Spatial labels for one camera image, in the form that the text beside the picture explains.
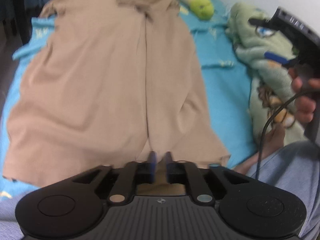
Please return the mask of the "person's right hand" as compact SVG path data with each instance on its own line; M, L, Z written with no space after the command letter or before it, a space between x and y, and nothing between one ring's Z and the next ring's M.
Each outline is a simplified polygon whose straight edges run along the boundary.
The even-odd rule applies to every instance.
M296 71L293 68L289 69L289 74L292 77L291 87L293 91L295 93L300 93L303 87L301 78L298 77ZM315 100L307 96L300 96L295 100L295 107L295 117L301 124L307 124L313 120L313 114L316 109Z

